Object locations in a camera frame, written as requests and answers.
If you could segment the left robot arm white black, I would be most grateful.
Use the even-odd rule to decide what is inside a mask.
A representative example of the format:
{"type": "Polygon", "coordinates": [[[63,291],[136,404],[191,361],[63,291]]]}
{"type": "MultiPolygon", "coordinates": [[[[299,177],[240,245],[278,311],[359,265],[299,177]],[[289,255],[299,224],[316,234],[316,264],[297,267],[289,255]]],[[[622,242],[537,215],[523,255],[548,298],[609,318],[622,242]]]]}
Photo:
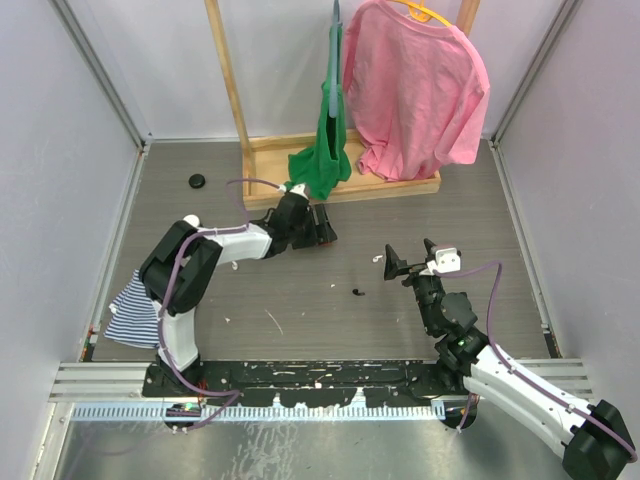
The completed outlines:
{"type": "Polygon", "coordinates": [[[313,205],[304,193],[284,193],[260,219],[225,229],[175,222],[143,262],[139,278],[159,316],[158,355],[169,367],[164,383],[178,396],[194,393],[200,372],[195,340],[195,312],[217,267],[244,260],[264,260],[287,249],[337,240],[324,204],[313,205]]]}

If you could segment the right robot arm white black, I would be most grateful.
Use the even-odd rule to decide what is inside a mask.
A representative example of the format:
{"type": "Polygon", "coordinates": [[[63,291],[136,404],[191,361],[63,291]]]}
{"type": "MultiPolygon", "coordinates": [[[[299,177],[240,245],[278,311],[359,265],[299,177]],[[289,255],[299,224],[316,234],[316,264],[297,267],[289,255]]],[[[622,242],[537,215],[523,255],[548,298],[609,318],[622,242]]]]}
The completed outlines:
{"type": "Polygon", "coordinates": [[[616,479],[639,455],[620,411],[552,385],[514,359],[479,330],[464,292],[446,292],[442,281],[462,278],[461,253],[424,242],[426,257],[410,264],[385,248],[384,278],[400,278],[413,290],[424,330],[436,339],[438,379],[452,394],[467,391],[467,402],[482,398],[518,421],[544,442],[573,479],[616,479]]]}

